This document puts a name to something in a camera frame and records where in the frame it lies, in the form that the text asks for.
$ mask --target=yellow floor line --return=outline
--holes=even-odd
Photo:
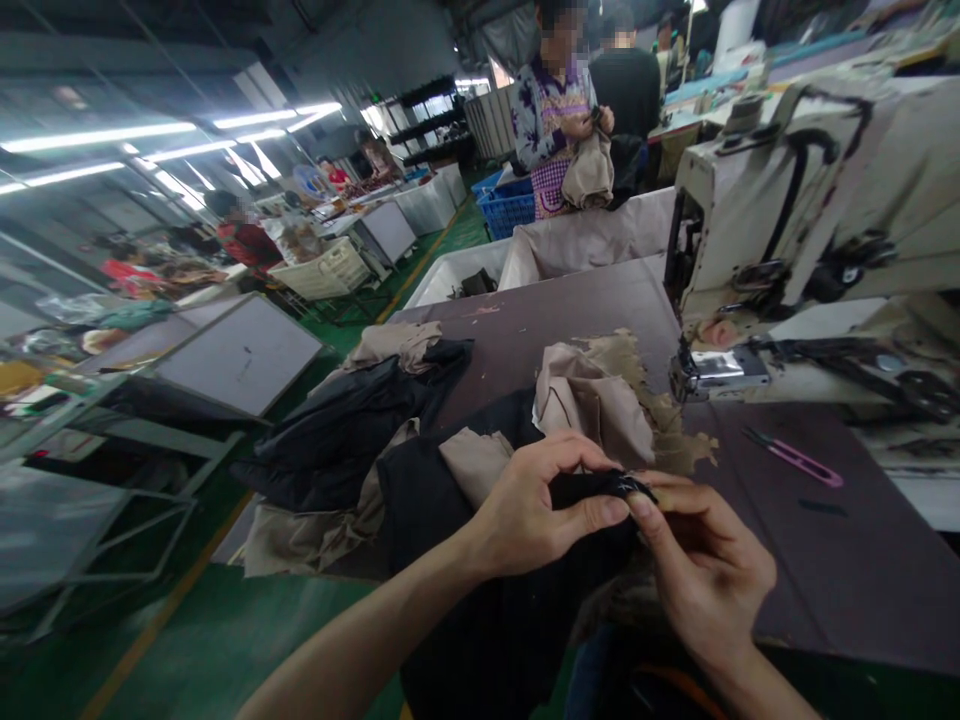
[[[87,703],[87,706],[80,714],[80,720],[96,720],[96,718],[99,718],[103,714],[103,711],[107,709],[107,705],[110,704],[110,701],[113,700],[117,691],[120,690],[120,687],[126,679],[133,673],[137,667],[137,663],[147,654],[150,646],[153,645],[160,635],[160,631],[170,621],[170,618],[173,617],[177,608],[180,607],[180,603],[183,602],[183,599],[193,586],[197,584],[197,580],[200,579],[203,571],[207,568],[210,558],[213,557],[213,553],[220,547],[220,543],[223,542],[227,533],[229,533],[230,529],[236,524],[240,513],[243,512],[252,498],[253,491],[248,491],[243,496],[243,499],[233,509],[233,512],[230,513],[230,517],[220,526],[220,529],[217,530],[216,534],[210,539],[210,542],[203,548],[193,567],[180,579],[180,582],[177,583],[170,595],[167,596],[163,607],[160,608],[160,612],[156,614],[137,639],[134,640],[133,645],[131,645],[130,649],[120,658],[120,662],[117,663],[113,672],[110,673],[110,677],[107,678],[103,686],[97,691],[97,694]]]
[[[410,273],[410,277],[406,279],[403,285],[400,286],[400,289],[397,290],[397,294],[393,296],[393,300],[390,301],[390,304],[383,309],[383,312],[377,316],[377,325],[382,325],[383,321],[390,317],[390,313],[393,312],[393,309],[397,306],[397,303],[400,302],[400,297],[406,292],[407,288],[410,287],[413,282],[420,276],[420,273],[423,272],[423,268],[426,266],[427,261],[433,257],[433,254],[437,251],[437,248],[440,247],[440,243],[444,241],[449,232],[453,229],[453,226],[457,224],[457,220],[460,219],[460,213],[462,213],[468,203],[464,203],[460,206],[460,209],[457,210],[457,214],[453,216],[453,220],[447,225],[440,237],[436,239],[433,245],[430,246],[430,249],[427,251],[427,254],[423,256],[423,259],[420,261],[420,264],[413,269],[413,272]]]

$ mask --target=fingernail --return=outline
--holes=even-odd
[[[653,513],[653,503],[643,493],[630,493],[627,495],[627,504],[637,517],[650,517]]]
[[[630,509],[624,505],[620,498],[609,498],[603,503],[603,519],[607,527],[619,525],[627,516],[630,515]]]

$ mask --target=hand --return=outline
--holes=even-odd
[[[708,672],[747,667],[753,624],[777,582],[773,556],[713,488],[657,472],[642,480],[660,507],[639,493],[627,502],[653,552],[670,624]]]
[[[613,110],[606,105],[600,108],[600,129],[605,135],[613,134],[614,119]]]
[[[571,115],[560,121],[560,130],[569,140],[580,142],[593,135],[593,120],[589,115]]]
[[[580,538],[630,516],[619,498],[587,498],[554,511],[550,482],[561,472],[620,468],[600,447],[572,430],[520,448],[477,514],[453,541],[481,577],[522,575],[563,557]]]

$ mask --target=red shirt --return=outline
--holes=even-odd
[[[225,241],[223,249],[227,254],[247,267],[269,270],[283,262],[273,240],[257,225],[226,223],[217,228],[217,236]]]
[[[350,182],[350,176],[340,168],[337,168],[332,173],[328,174],[327,179],[334,185],[346,185],[348,182]]]

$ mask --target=floral shirt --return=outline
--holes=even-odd
[[[520,70],[513,98],[513,132],[517,156],[527,170],[536,170],[567,146],[567,138],[559,128],[552,133],[544,132],[541,94],[562,97],[569,90],[581,91],[589,98],[590,107],[596,106],[597,94],[590,71],[583,63],[571,61],[565,84],[547,71],[539,53]]]

